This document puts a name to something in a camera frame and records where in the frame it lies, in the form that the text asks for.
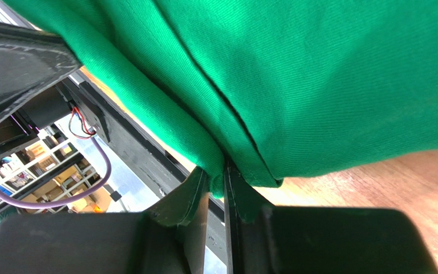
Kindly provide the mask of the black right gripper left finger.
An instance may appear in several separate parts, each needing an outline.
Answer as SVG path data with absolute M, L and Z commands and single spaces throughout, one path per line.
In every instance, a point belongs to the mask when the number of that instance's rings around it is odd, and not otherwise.
M 203 273 L 208 176 L 200 168 L 147 209 L 147 273 Z

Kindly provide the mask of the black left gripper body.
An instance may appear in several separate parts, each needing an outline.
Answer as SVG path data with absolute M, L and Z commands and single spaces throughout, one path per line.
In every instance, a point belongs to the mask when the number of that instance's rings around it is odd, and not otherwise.
M 18 111 L 81 65 L 61 37 L 0 22 L 0 158 L 38 137 Z

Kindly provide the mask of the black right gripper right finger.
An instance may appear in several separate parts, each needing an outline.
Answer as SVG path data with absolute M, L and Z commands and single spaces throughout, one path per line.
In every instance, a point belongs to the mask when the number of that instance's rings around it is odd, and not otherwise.
M 231 161 L 224 169 L 224 206 L 228 273 L 272 273 L 264 213 L 274 206 Z

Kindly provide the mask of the green t-shirt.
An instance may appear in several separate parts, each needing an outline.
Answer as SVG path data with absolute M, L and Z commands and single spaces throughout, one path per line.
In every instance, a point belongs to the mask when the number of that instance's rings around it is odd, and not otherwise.
M 8 1 L 223 196 L 438 149 L 438 1 Z

